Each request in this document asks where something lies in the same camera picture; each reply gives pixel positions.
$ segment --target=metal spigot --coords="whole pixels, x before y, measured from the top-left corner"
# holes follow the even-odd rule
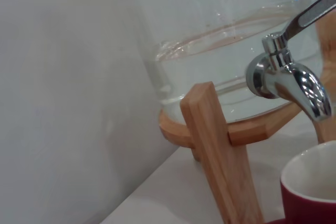
[[[288,41],[335,9],[336,0],[317,0],[278,33],[262,39],[265,53],[247,67],[246,83],[260,97],[283,98],[295,102],[316,122],[332,115],[329,96],[319,78],[293,60]]]

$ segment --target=glass jar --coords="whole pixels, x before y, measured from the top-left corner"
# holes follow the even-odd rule
[[[195,83],[212,81],[228,122],[273,110],[288,101],[253,95],[245,70],[264,52],[263,36],[280,31],[311,0],[123,0],[125,24],[137,40],[165,113],[184,122],[180,100]],[[322,57],[315,26],[289,43],[296,61],[317,76]]]

